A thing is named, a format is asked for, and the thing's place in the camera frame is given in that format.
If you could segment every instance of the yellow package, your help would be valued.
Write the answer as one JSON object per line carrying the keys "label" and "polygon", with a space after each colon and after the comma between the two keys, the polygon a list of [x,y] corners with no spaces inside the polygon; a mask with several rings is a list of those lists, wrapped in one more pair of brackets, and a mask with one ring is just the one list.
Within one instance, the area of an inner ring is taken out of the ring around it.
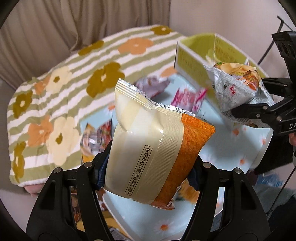
{"label": "yellow package", "polygon": [[115,110],[118,125],[104,189],[173,209],[173,196],[214,126],[185,110],[153,102],[121,79],[115,87]]}

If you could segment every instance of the beige curtain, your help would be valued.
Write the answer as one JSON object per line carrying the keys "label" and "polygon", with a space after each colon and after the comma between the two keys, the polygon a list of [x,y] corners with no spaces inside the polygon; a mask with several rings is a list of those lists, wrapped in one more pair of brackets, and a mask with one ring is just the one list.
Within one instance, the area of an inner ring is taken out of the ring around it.
{"label": "beige curtain", "polygon": [[121,30],[168,25],[170,0],[20,0],[0,29],[0,78],[13,88]]}

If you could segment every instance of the cardboard box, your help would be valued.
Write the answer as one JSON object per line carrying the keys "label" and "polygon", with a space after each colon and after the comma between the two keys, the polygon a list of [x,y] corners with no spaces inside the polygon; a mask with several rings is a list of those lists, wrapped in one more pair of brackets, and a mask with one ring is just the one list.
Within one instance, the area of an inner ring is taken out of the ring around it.
{"label": "cardboard box", "polygon": [[268,77],[254,60],[219,34],[197,34],[177,43],[175,69],[196,89],[207,88],[207,99],[215,108],[218,108],[218,101],[203,65],[213,66],[218,62],[249,62],[257,68],[261,77]]}

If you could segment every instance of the metal pin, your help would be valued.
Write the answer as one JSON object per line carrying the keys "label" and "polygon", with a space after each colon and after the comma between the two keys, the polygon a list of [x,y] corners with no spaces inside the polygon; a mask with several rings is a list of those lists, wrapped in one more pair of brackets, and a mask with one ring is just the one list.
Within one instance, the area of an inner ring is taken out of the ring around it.
{"label": "metal pin", "polygon": [[84,166],[85,166],[86,168],[89,168],[89,167],[92,166],[92,162],[91,162],[91,161],[88,161],[88,162],[86,162],[86,163],[84,164]]}
{"label": "metal pin", "polygon": [[56,167],[56,168],[54,169],[54,173],[59,173],[61,170],[62,170],[62,169],[61,169],[60,167]]}
{"label": "metal pin", "polygon": [[235,171],[236,174],[241,174],[242,173],[242,170],[240,168],[238,168],[238,167],[235,168],[234,171]]}
{"label": "metal pin", "polygon": [[210,168],[212,165],[211,165],[209,162],[205,162],[205,163],[203,164],[203,166],[204,166],[205,168]]}

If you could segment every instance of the striped blanket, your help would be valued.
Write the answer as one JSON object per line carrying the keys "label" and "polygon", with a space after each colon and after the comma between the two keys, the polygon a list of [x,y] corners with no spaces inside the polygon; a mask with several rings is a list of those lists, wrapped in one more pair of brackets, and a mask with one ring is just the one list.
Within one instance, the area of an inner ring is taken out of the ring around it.
{"label": "striped blanket", "polygon": [[57,166],[80,166],[81,120],[114,101],[119,78],[134,83],[146,75],[174,73],[182,38],[166,26],[128,29],[23,83],[7,110],[11,182],[41,184]]}

